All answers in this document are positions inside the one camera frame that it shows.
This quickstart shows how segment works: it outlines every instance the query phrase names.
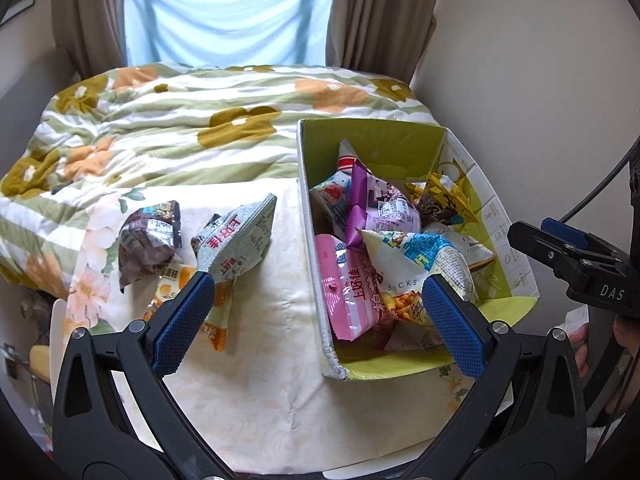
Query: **blue gripper pad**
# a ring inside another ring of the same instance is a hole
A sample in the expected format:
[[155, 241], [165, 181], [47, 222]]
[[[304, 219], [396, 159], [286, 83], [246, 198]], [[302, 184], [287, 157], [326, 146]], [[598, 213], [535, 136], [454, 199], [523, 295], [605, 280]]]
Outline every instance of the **blue gripper pad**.
[[589, 245], [589, 242], [582, 231], [574, 229], [567, 224], [562, 224], [553, 218], [545, 218], [542, 221], [542, 224], [540, 224], [540, 229], [545, 233], [549, 233], [550, 235], [564, 240], [578, 249], [586, 250]]
[[[476, 332], [488, 326], [482, 313], [472, 303], [462, 301], [441, 275], [433, 275], [424, 280], [422, 304], [460, 371], [478, 380], [484, 373], [490, 350], [488, 332], [485, 340]], [[461, 308], [466, 310], [465, 314], [461, 312]], [[481, 327], [474, 329], [470, 324], [473, 321], [469, 319], [470, 308], [480, 316], [471, 313], [471, 317], [475, 317]]]
[[215, 293], [213, 278], [209, 274], [198, 272], [175, 298], [168, 300], [180, 303], [154, 341], [151, 367], [158, 376], [173, 374], [178, 369], [213, 306]]

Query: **floral comforter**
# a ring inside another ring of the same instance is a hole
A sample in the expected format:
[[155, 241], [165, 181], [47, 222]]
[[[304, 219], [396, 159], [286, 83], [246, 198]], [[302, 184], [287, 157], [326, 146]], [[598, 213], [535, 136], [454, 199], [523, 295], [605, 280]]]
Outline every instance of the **floral comforter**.
[[88, 266], [114, 262], [113, 234], [88, 225], [102, 197], [121, 189], [124, 209], [150, 186], [296, 177], [298, 120], [332, 116], [434, 123], [404, 83], [344, 69], [157, 63], [79, 82], [0, 182], [0, 273], [66, 298], [87, 232]]

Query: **electrical outlet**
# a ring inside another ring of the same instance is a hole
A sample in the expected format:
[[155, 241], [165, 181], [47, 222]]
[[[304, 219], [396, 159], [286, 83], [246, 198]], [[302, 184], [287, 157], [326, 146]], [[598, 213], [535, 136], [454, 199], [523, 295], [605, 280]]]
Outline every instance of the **electrical outlet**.
[[15, 360], [15, 348], [7, 343], [2, 345], [0, 352], [4, 357], [4, 371], [12, 379], [18, 378], [18, 363]]

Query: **floral tablecloth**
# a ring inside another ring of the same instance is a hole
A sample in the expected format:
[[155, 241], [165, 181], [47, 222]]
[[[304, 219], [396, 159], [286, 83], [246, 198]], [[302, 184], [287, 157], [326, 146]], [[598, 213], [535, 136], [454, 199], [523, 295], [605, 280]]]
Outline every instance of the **floral tablecloth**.
[[[65, 317], [64, 346], [76, 326], [119, 331], [141, 317], [156, 283], [118, 290], [114, 241], [126, 217], [145, 205], [178, 200], [187, 264], [188, 240], [209, 217], [243, 203], [278, 197], [264, 260], [234, 290], [229, 335], [216, 352], [200, 333], [177, 373], [164, 381], [207, 443], [236, 471], [305, 473], [385, 456], [434, 437], [472, 381], [456, 366], [386, 381], [343, 382], [321, 375], [308, 256], [295, 178], [209, 186], [118, 190], [88, 214]], [[116, 375], [140, 438], [156, 446], [122, 374]]]

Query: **light blue window film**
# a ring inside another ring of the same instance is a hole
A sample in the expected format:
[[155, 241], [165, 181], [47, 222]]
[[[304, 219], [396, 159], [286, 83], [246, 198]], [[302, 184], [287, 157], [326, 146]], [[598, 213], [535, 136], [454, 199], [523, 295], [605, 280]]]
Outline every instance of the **light blue window film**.
[[332, 0], [125, 0], [127, 62], [325, 64]]

